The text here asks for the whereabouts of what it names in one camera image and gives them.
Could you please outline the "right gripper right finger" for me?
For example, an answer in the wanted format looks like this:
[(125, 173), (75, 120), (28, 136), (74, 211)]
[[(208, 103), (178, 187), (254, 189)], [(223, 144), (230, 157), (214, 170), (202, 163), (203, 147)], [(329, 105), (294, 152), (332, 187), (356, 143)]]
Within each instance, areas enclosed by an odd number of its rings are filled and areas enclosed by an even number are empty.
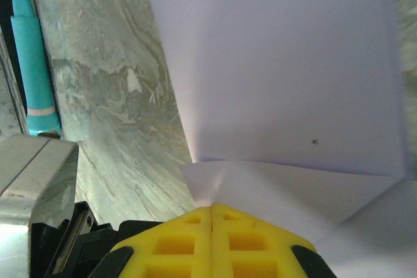
[(212, 205), (213, 277), (330, 277), (307, 239), (224, 204)]

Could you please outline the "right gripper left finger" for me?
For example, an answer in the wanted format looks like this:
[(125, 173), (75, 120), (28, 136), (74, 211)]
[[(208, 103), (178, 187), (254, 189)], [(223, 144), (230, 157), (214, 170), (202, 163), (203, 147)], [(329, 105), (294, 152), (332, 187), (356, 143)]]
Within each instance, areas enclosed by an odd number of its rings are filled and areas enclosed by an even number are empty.
[(210, 277), (212, 212), (202, 207), (117, 243), (133, 254), (121, 277)]

